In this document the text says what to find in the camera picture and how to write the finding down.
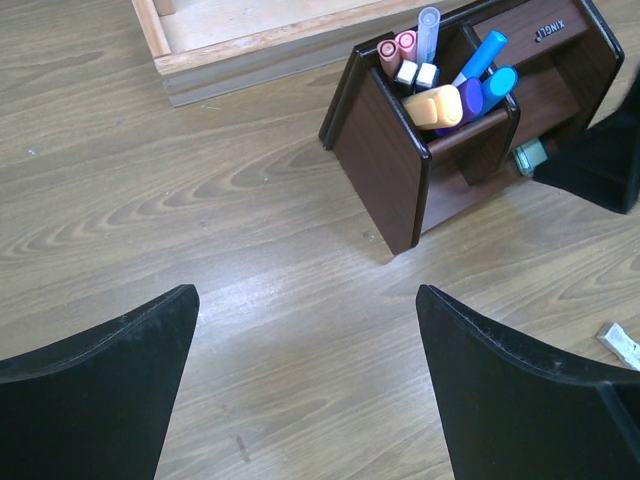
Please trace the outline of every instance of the orange highlighter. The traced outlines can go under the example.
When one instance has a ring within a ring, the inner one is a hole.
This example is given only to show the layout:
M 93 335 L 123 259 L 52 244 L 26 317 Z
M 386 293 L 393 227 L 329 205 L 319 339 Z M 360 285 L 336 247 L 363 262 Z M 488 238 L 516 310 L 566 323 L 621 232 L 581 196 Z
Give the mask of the orange highlighter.
M 453 85 L 443 85 L 412 95 L 403 103 L 419 130 L 455 127 L 464 113 L 460 92 Z

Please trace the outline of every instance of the wooden drawer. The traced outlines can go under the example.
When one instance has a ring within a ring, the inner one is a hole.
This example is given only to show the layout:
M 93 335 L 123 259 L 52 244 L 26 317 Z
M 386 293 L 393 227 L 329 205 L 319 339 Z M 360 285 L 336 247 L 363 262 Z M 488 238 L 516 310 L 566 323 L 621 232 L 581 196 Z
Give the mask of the wooden drawer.
M 424 0 L 132 1 L 174 106 L 345 59 L 379 32 L 414 26 L 425 7 Z

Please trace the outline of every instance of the brown desk organizer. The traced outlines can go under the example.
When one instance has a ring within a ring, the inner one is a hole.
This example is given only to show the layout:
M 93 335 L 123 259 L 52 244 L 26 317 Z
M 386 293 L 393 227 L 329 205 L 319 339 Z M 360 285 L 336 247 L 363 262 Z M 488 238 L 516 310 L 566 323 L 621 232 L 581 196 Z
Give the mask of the brown desk organizer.
M 545 25 L 564 28 L 536 41 Z M 509 43 L 485 73 L 512 65 L 519 83 L 491 113 L 446 137 L 415 128 L 378 59 L 389 32 L 356 46 L 320 139 L 335 152 L 394 254 L 523 179 L 510 152 L 540 138 L 561 152 L 591 122 L 624 54 L 589 0 L 484 0 L 442 16 L 435 63 L 450 83 L 491 30 Z

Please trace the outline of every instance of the pink marker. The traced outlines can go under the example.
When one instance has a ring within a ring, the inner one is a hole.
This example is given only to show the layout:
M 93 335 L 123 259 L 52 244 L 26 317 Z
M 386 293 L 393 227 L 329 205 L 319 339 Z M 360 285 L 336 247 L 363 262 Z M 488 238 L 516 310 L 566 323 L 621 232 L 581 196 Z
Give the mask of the pink marker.
M 413 30 L 396 35 L 396 43 L 400 47 L 400 55 L 404 60 L 411 62 L 416 61 L 416 53 L 418 51 L 418 36 Z
M 395 77 L 398 68 L 400 68 L 400 48 L 395 40 L 383 40 L 378 44 L 378 55 L 380 55 L 380 63 L 382 69 L 390 78 Z

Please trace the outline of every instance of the marker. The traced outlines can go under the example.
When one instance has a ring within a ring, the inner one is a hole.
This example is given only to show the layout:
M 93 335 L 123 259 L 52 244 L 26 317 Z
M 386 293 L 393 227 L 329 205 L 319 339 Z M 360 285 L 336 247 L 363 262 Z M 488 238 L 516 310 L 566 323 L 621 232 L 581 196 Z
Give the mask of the marker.
M 400 67 L 400 48 L 395 40 L 383 40 L 378 44 L 378 55 L 382 70 L 389 78 L 393 78 Z
M 487 38 L 478 47 L 478 50 L 471 56 L 467 64 L 462 68 L 462 71 L 453 81 L 453 85 L 457 87 L 468 78 L 480 78 L 506 44 L 507 37 L 503 34 L 495 30 L 489 32 Z
M 418 35 L 413 30 L 399 33 L 396 36 L 396 43 L 400 47 L 400 56 L 404 60 L 416 61 L 416 49 L 418 46 Z
M 482 84 L 477 78 L 470 78 L 458 87 L 460 100 L 462 101 L 462 119 L 460 123 L 451 128 L 440 128 L 436 130 L 436 135 L 442 137 L 457 130 L 463 125 L 476 118 L 482 111 L 484 99 L 482 98 Z
M 416 77 L 416 93 L 433 88 L 438 83 L 440 69 L 432 63 L 423 63 Z
M 433 63 L 438 45 L 438 30 L 440 30 L 440 10 L 427 7 L 418 15 L 418 52 L 416 62 Z
M 420 130 L 454 127 L 462 119 L 460 92 L 443 85 L 404 99 L 404 107 Z
M 477 118 L 495 107 L 518 83 L 518 72 L 513 67 L 500 67 L 493 75 L 482 82 L 484 106 Z
M 396 74 L 393 82 L 398 94 L 408 97 L 413 93 L 413 82 L 418 75 L 418 65 L 410 60 L 403 60 L 400 70 Z

